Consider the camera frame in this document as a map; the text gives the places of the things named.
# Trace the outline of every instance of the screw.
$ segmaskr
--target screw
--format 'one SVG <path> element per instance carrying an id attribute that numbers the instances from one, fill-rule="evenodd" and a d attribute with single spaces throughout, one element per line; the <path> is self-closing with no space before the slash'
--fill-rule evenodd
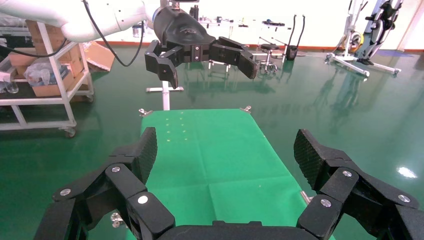
<path id="1" fill-rule="evenodd" d="M 69 193 L 71 193 L 71 189 L 70 189 L 70 188 L 65 188 L 65 189 L 63 189 L 62 191 L 60 191 L 60 195 L 61 195 L 61 196 L 66 196 L 66 195 L 68 195 Z"/>
<path id="2" fill-rule="evenodd" d="M 331 202 L 327 199 L 321 199 L 321 204 L 326 208 L 331 207 Z"/>
<path id="3" fill-rule="evenodd" d="M 112 227 L 114 227 L 114 228 L 119 228 L 120 225 L 121 225 L 121 223 L 118 220 L 116 220 L 112 223 Z"/>
<path id="4" fill-rule="evenodd" d="M 112 168 L 112 172 L 113 173 L 117 173 L 117 172 L 119 172 L 121 170 L 121 168 L 119 167 L 119 166 L 116 166 L 116 167 L 113 167 Z"/>
<path id="5" fill-rule="evenodd" d="M 411 201 L 411 199 L 409 198 L 409 197 L 407 197 L 407 196 L 405 196 L 405 195 L 399 195 L 399 196 L 397 196 L 402 202 L 405 202 L 405 203 L 409 203 L 410 201 Z"/>
<path id="6" fill-rule="evenodd" d="M 352 173 L 350 171 L 343 171 L 343 175 L 346 177 L 352 177 Z"/>
<path id="7" fill-rule="evenodd" d="M 145 203 L 147 203 L 147 200 L 148 200 L 147 196 L 141 196 L 141 197 L 138 198 L 138 203 L 139 204 L 145 204 Z"/>

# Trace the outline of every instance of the white metal cart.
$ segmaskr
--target white metal cart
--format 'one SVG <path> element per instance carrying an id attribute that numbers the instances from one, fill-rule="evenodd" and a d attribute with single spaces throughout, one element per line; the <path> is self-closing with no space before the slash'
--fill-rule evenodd
<path id="1" fill-rule="evenodd" d="M 47 53 L 53 53 L 54 51 L 46 30 L 46 25 L 44 23 L 38 22 L 38 27 L 42 36 L 42 40 L 45 44 L 45 49 Z M 79 49 L 82 56 L 82 62 L 84 65 L 83 76 L 81 79 L 79 79 L 78 82 L 72 85 L 73 87 L 71 89 L 66 90 L 63 83 L 63 79 L 59 72 L 60 63 L 58 62 L 58 59 L 76 45 L 79 45 Z M 60 130 L 64 130 L 68 138 L 73 138 L 75 136 L 75 134 L 77 133 L 77 122 L 75 121 L 74 114 L 71 109 L 70 100 L 73 96 L 87 96 L 89 102 L 92 102 L 94 100 L 93 82 L 85 58 L 83 44 L 76 42 L 68 43 L 56 55 L 49 57 L 49 60 L 53 67 L 53 73 L 57 81 L 60 96 L 0 99 L 0 106 L 11 106 L 18 120 L 18 122 L 16 123 L 1 123 L 0 131 L 58 128 Z M 79 90 L 85 80 L 88 84 L 88 90 Z M 64 105 L 68 120 L 27 122 L 21 112 L 21 109 L 19 108 L 19 106 L 23 105 Z"/>

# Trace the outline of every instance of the green cloth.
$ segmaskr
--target green cloth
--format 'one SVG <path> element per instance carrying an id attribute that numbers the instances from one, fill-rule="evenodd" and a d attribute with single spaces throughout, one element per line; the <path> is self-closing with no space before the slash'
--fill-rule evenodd
<path id="1" fill-rule="evenodd" d="M 156 128 L 158 147 L 147 187 L 177 226 L 296 225 L 306 207 L 301 189 L 247 112 L 155 111 L 143 118 L 146 127 Z"/>

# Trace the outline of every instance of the caster wheel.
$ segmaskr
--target caster wheel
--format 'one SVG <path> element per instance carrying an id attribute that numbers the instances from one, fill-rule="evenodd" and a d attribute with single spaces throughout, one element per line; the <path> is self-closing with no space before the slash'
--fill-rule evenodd
<path id="1" fill-rule="evenodd" d="M 75 137 L 75 135 L 77 135 L 77 128 L 75 126 L 65 129 L 66 138 L 72 139 Z"/>
<path id="2" fill-rule="evenodd" d="M 96 99 L 96 97 L 95 97 L 95 95 L 93 94 L 93 95 L 87 95 L 87 96 L 85 96 L 85 100 L 87 101 L 87 103 L 94 103 L 94 100 Z"/>

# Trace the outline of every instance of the clear plastic container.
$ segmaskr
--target clear plastic container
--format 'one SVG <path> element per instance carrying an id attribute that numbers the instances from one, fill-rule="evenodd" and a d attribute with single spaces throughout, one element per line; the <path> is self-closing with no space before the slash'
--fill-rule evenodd
<path id="1" fill-rule="evenodd" d="M 6 90 L 10 94 L 16 94 L 17 92 L 19 92 L 18 85 L 13 79 L 10 79 L 10 82 L 6 82 Z"/>

